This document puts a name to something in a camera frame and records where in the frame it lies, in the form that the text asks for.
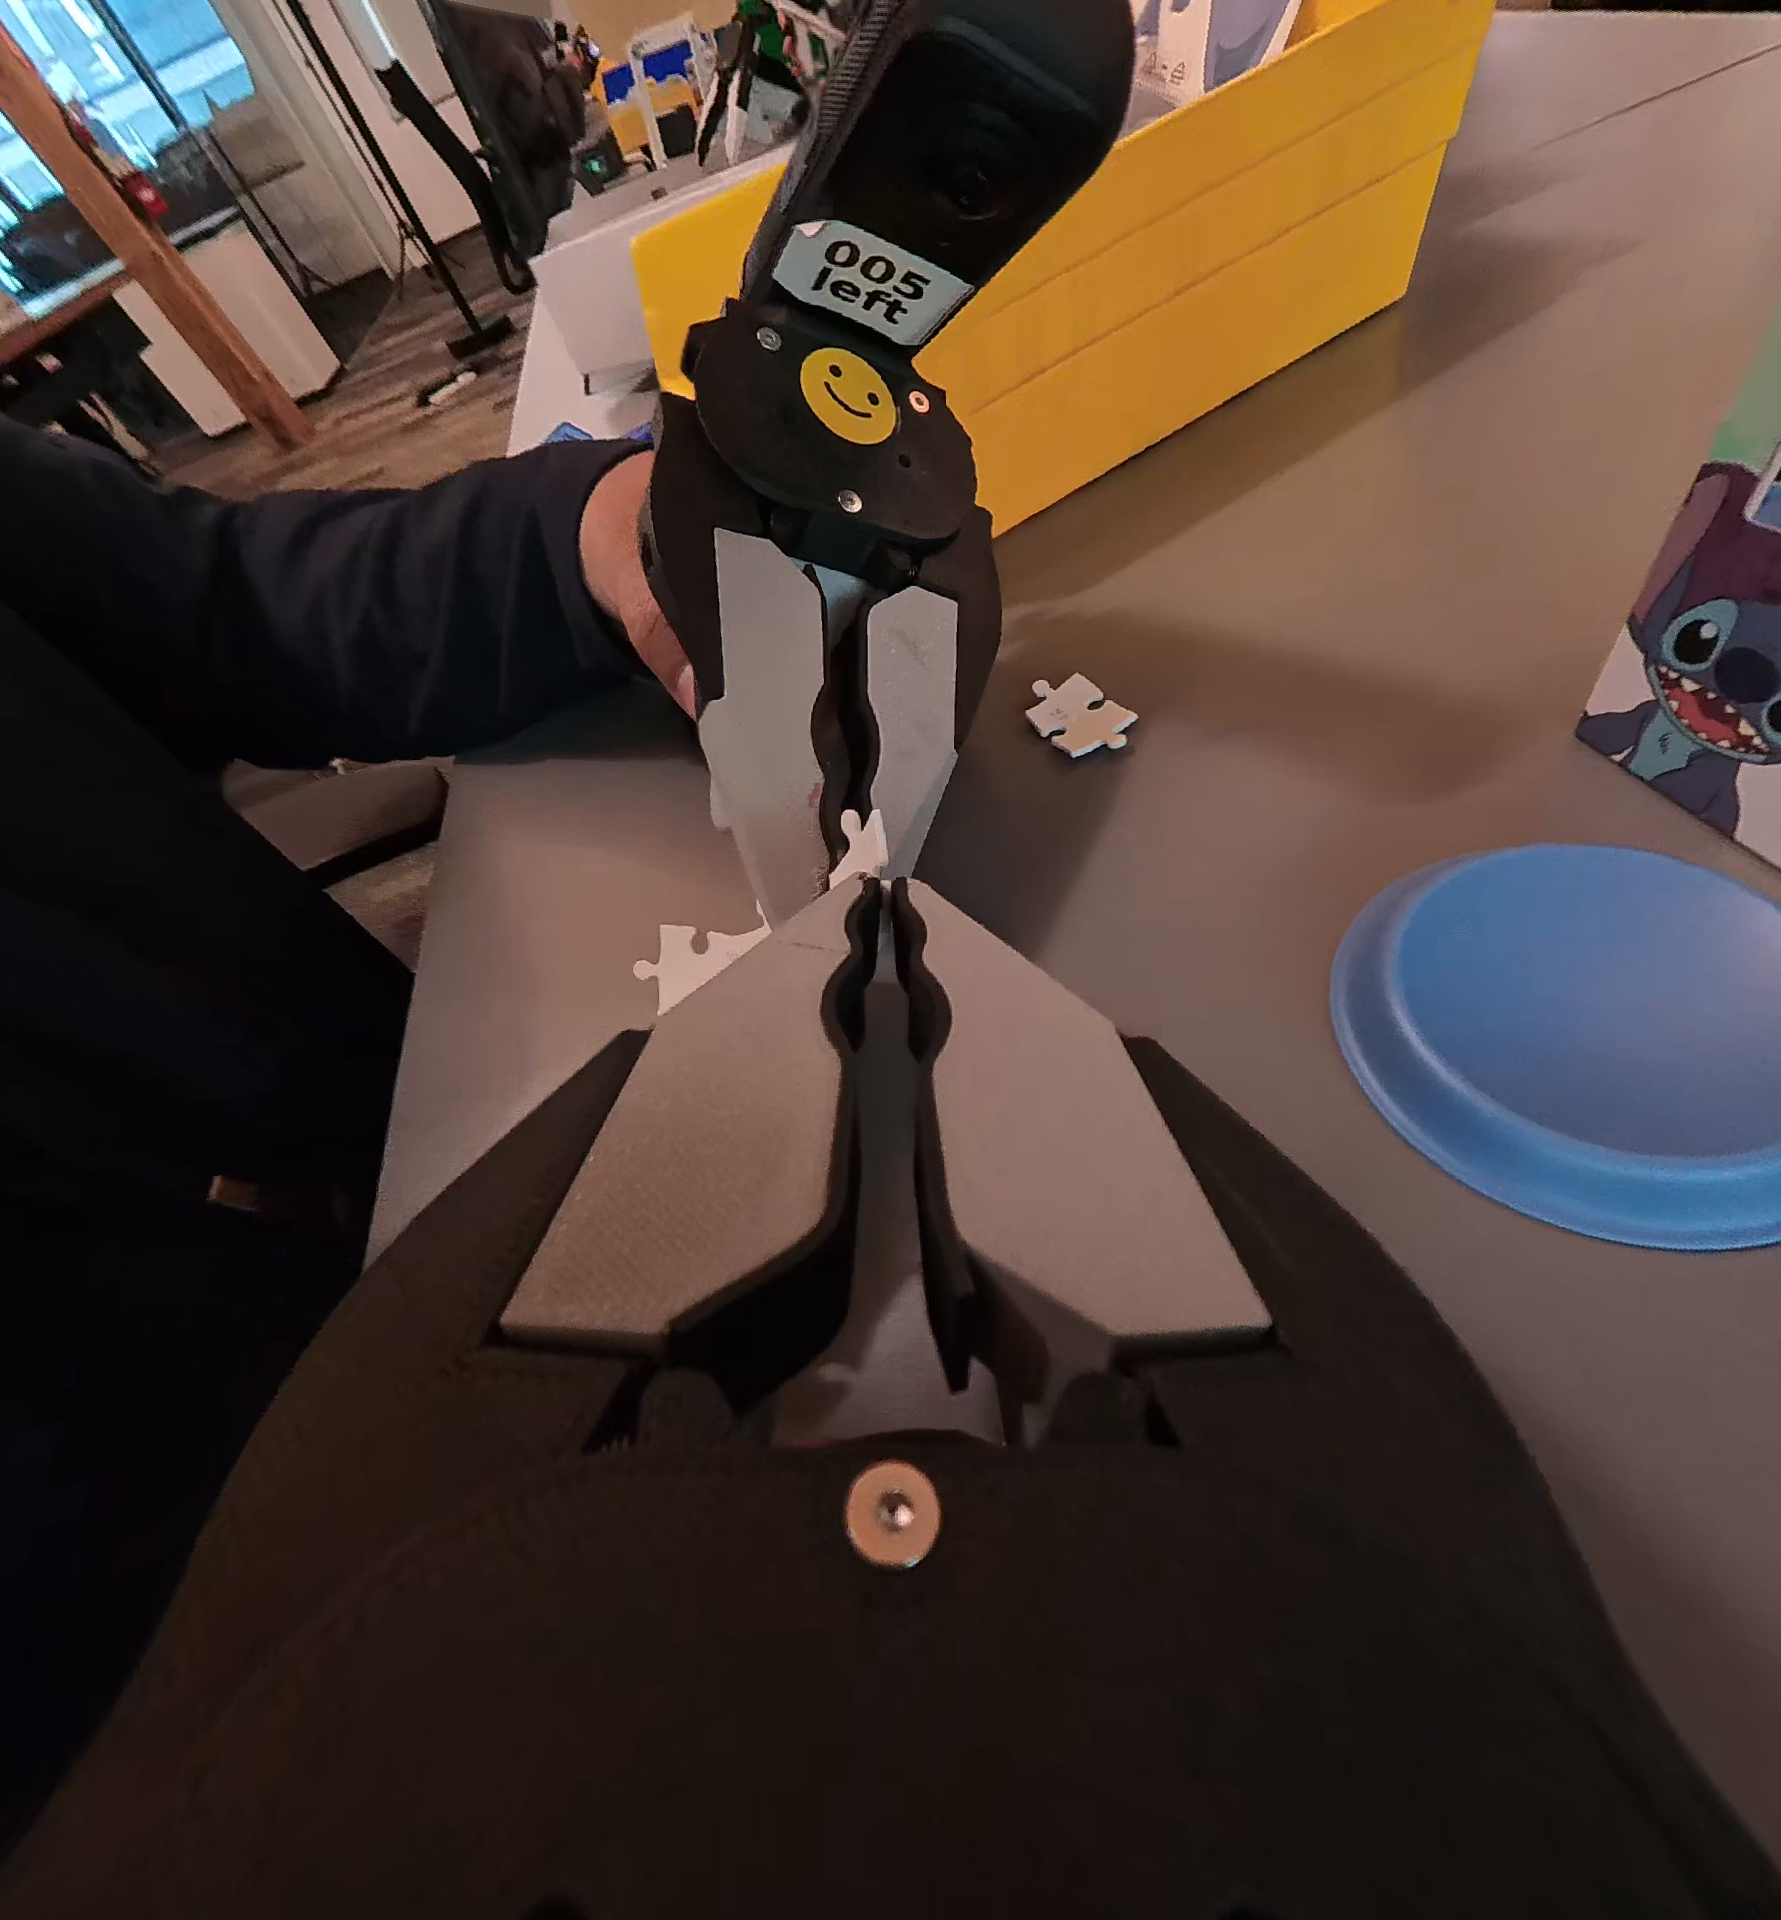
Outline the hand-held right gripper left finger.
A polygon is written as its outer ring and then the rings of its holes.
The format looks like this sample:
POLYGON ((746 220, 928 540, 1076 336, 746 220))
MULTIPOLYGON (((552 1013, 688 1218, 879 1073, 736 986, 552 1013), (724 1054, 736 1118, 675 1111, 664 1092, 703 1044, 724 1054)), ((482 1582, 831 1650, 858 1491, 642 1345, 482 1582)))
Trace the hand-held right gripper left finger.
POLYGON ((497 1329, 712 1377, 732 1411, 838 1329, 879 879, 845 879, 657 1015, 497 1329))

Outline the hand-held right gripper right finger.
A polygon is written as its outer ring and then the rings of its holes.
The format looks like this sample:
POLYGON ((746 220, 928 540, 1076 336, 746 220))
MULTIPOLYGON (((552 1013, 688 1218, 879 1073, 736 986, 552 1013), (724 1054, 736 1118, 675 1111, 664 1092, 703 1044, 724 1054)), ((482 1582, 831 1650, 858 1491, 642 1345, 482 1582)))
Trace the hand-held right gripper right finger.
POLYGON ((1118 1029, 896 885, 896 1426, 1012 1445, 1070 1378, 1260 1345, 1269 1312, 1118 1029))

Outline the blue round ball stand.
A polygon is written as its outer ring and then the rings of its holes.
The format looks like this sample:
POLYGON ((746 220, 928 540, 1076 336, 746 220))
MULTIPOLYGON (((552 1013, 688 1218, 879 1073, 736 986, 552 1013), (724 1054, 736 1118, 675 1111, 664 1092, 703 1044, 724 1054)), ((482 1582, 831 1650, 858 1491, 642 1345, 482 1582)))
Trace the blue round ball stand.
POLYGON ((1554 1227, 1781 1244, 1781 904, 1628 845, 1512 845, 1365 904, 1336 1044, 1428 1163, 1554 1227))

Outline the wooden post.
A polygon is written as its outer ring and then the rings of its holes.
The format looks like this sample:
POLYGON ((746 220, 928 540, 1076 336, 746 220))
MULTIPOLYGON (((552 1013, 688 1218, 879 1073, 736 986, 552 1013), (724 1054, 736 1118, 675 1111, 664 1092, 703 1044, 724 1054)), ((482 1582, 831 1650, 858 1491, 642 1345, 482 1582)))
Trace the wooden post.
POLYGON ((250 339, 229 326, 207 284, 186 266, 175 242, 148 220, 94 157, 36 65, 0 27, 0 112, 59 182, 64 196, 99 230, 136 286, 160 305, 182 344, 226 389, 236 410, 274 446, 303 450, 315 437, 308 419, 286 385, 263 368, 250 339))

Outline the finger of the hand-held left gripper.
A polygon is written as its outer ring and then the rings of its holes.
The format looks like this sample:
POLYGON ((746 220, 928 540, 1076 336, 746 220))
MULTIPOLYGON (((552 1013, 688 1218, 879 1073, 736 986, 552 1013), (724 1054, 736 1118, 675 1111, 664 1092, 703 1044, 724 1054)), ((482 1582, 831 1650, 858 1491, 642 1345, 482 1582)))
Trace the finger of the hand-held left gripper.
POLYGON ((714 531, 722 696, 700 708, 712 824, 732 838, 767 923, 829 887, 811 708, 829 674, 823 596, 762 538, 714 531))
POLYGON ((957 602, 898 589, 862 612, 855 814, 879 821, 879 875, 910 875, 957 767, 957 602))

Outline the single white puzzle piece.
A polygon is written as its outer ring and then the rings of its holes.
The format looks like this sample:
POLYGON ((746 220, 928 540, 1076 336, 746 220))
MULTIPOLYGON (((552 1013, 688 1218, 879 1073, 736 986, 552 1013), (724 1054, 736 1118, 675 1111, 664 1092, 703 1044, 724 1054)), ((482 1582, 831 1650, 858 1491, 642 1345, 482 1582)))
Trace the single white puzzle piece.
POLYGON ((1037 700, 1023 708, 1023 723, 1070 759, 1121 751, 1128 733, 1136 725, 1136 709, 1109 700, 1080 674, 1058 685, 1037 680, 1033 693, 1037 700))

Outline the assembled curved puzzle section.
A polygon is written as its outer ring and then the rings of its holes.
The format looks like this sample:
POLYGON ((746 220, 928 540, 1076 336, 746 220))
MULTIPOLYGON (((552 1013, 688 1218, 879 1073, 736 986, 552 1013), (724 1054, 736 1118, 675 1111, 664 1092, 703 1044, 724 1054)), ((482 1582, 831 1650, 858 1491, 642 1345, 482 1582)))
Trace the assembled curved puzzle section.
POLYGON ((772 923, 757 923, 752 931, 700 931, 688 923, 660 923, 657 948, 631 961, 631 976, 655 990, 655 1015, 660 1019, 700 986, 732 969, 746 951, 761 948, 772 936, 772 923))

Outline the person's left forearm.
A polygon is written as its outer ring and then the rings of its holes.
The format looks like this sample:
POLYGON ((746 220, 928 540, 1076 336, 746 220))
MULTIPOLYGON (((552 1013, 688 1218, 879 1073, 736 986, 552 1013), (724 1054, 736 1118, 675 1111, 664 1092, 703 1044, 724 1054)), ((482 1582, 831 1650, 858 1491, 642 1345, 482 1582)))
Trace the person's left forearm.
POLYGON ((577 563, 636 450, 229 504, 0 410, 0 641, 45 641, 187 767, 478 751, 642 674, 577 563))

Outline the cartoon printed puzzle box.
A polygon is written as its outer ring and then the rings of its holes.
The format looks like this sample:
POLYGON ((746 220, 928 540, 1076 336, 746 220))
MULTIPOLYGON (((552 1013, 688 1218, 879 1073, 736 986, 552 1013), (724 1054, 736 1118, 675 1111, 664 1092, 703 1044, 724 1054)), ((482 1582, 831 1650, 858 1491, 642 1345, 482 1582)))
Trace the cartoon printed puzzle box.
POLYGON ((1781 870, 1781 302, 1576 741, 1781 870))

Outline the person's left hand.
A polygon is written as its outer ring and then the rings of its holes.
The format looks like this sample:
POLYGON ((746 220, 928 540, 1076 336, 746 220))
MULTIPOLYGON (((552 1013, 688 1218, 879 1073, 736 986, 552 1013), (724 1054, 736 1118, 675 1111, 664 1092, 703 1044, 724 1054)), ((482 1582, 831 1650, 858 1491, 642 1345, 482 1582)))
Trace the person's left hand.
POLYGON ((664 621, 642 563, 642 506, 655 458, 636 450, 599 471, 577 520, 577 563, 593 606, 621 626, 636 661, 697 723, 697 669, 664 621))

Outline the yellow plastic bin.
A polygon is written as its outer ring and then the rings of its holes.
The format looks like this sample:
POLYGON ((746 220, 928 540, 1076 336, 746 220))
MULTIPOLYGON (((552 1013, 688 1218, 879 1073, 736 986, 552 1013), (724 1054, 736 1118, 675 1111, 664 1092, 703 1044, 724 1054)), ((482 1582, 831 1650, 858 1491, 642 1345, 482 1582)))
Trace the yellow plastic bin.
POLYGON ((918 375, 1010 531, 1405 293, 1493 5, 1302 5, 1286 54, 1118 133, 918 375))

